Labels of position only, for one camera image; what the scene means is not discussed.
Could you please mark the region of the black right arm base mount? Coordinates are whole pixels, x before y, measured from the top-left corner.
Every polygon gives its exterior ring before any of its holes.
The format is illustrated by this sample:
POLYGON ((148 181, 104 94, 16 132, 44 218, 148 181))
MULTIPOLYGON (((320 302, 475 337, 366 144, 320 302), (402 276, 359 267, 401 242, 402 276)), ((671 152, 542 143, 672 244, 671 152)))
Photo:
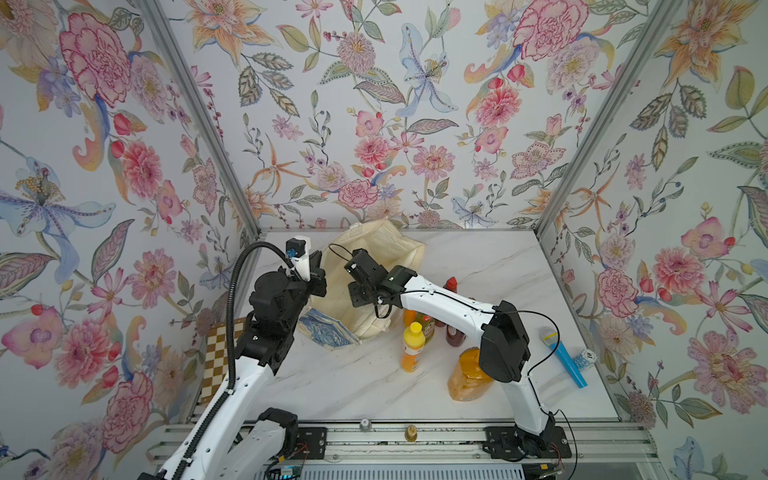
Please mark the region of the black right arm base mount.
POLYGON ((492 459, 519 462, 526 459, 571 459, 573 453, 565 431, 548 425, 538 435, 514 426, 489 426, 484 429, 482 449, 492 459))

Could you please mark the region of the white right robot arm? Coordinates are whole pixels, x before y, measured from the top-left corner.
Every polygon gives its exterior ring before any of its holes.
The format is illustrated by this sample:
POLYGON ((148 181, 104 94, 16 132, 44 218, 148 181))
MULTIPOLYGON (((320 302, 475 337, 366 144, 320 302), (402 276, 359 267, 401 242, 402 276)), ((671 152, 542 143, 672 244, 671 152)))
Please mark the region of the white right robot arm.
POLYGON ((535 387, 524 378, 531 352, 521 310, 507 301, 492 305, 463 297, 410 268, 388 270, 365 249, 354 250, 344 269, 353 279, 348 290, 354 307, 412 310, 459 330, 479 345, 479 367, 502 385, 517 429, 541 439, 554 431, 554 414, 544 410, 535 387))

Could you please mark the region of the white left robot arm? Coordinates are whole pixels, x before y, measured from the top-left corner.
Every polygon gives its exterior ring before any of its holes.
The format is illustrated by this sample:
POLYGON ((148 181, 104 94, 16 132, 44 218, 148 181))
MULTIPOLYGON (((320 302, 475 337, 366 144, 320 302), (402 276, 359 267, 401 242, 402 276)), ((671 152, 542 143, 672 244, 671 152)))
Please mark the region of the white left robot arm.
POLYGON ((236 437, 287 358, 300 313, 312 296, 327 292, 318 258, 313 254, 297 272, 280 268, 256 279, 244 330, 227 338, 225 381, 182 445, 157 473, 142 473, 142 479, 254 479, 297 450, 297 416, 274 407, 240 441, 236 437))

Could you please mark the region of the orange bottle yellow cap front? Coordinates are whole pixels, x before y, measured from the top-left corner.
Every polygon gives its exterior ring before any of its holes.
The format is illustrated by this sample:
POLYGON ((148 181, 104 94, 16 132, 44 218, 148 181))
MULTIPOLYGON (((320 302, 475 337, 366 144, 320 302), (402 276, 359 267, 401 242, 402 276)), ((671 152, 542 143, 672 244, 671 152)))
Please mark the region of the orange bottle yellow cap front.
POLYGON ((425 344, 426 337, 422 324, 418 321, 412 322, 403 334, 403 355, 400 365, 404 371, 412 373, 417 369, 425 344))

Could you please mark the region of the large orange pump soap bottle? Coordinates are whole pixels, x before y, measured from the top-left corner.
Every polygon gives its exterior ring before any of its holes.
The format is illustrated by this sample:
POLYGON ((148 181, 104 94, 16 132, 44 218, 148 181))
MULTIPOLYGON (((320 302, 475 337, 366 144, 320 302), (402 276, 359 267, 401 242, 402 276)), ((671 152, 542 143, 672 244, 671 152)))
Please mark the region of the large orange pump soap bottle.
POLYGON ((469 348, 459 356, 457 365, 447 382, 449 395, 454 401, 477 400, 493 385, 494 380, 481 369, 479 357, 478 347, 469 348))

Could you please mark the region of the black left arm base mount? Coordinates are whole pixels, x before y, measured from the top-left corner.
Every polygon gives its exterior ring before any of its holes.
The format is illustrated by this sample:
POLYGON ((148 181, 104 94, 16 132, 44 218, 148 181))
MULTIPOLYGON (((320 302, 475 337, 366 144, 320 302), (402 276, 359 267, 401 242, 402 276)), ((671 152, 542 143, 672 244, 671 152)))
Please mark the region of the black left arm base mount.
POLYGON ((267 448, 270 461, 287 460, 296 454, 311 460, 325 458, 328 436, 326 427, 301 427, 296 414, 277 408, 268 408, 262 412, 256 425, 276 431, 281 438, 275 447, 267 448))

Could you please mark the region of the cream canvas shopping bag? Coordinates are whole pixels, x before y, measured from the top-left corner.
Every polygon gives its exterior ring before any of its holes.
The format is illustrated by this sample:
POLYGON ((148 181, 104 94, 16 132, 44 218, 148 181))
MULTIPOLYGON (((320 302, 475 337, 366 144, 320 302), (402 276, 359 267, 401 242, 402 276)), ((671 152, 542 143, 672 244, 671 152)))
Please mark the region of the cream canvas shopping bag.
POLYGON ((359 345, 402 317, 391 298, 391 276, 416 273, 426 245, 403 235, 389 220, 354 224, 320 250, 327 291, 314 297, 298 330, 330 350, 359 345))

